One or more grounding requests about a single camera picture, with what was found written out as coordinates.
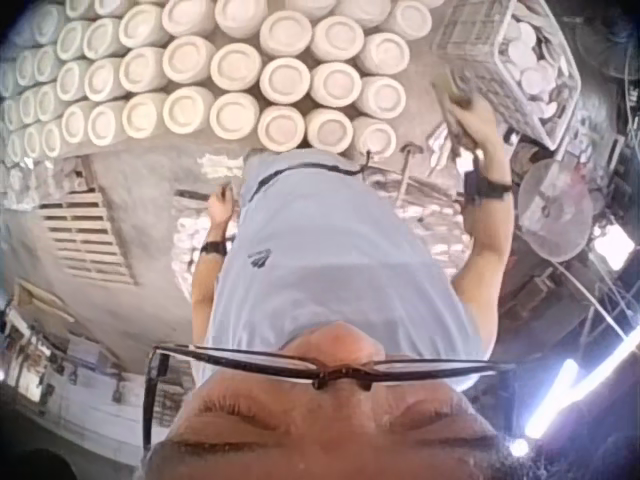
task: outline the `glass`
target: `glass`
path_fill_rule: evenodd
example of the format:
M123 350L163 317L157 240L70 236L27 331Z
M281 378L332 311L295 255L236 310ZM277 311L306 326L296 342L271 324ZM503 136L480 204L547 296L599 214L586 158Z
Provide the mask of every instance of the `glass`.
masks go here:
M171 357L198 361L231 370L310 383L316 390L341 379L355 380L369 391L374 383L396 384L426 380L443 380L467 376L492 375L511 372L512 363L463 360L390 359L363 365L329 366L312 359L278 353L230 350L189 345L161 345L154 347L147 368L143 404L143 447L151 448L151 430L157 419L156 397L158 384L169 375Z

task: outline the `eyeglass frame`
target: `eyeglass frame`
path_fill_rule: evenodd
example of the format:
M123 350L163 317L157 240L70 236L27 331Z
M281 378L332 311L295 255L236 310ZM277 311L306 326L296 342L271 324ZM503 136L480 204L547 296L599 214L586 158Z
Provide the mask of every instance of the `eyeglass frame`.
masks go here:
M293 360L312 365L315 369L302 370L293 367L263 365L245 360L226 358L208 352L233 353L236 355L260 356ZM157 366L154 364L156 355L160 354ZM452 359L412 359L382 360L367 362L358 366L337 365L329 366L324 362L306 357L283 355L273 352L257 352L251 350L234 350L227 348L200 347L181 344L156 345L149 354L145 374L144 400L142 406L142 446L145 455L151 449L151 431L153 428L153 410L155 407L158 383L169 370L171 357L187 357L207 365L226 368L246 373L254 373L268 377L305 380L314 390L323 390L330 383L351 379L364 391L370 391L374 383L403 383L428 380L443 380L466 377L472 375L509 374L517 368L514 363L488 362L481 360L452 360ZM473 367L460 367L439 370L421 370L408 372L385 372L375 367L385 364L468 364Z

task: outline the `hand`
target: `hand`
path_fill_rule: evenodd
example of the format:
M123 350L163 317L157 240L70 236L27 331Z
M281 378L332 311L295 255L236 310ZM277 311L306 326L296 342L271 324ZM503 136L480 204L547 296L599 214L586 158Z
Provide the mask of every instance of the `hand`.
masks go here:
M493 107L480 95L474 95L468 110L451 103L451 113L483 150L502 143Z
M218 188L209 197L208 209L212 227L228 225L233 215L233 193L230 184Z

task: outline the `white plastic crate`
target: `white plastic crate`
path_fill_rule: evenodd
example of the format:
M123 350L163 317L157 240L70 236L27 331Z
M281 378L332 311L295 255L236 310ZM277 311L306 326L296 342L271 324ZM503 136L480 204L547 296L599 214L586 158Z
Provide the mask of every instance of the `white plastic crate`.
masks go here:
M484 96L505 122L551 150L558 147L575 110L582 82L566 39L543 0L520 0L536 15L548 18L547 31L567 61L569 76L562 83L565 92L558 113L544 124L529 107L520 85L509 74L499 50L517 0L452 0L452 8L438 38L434 52L474 90Z

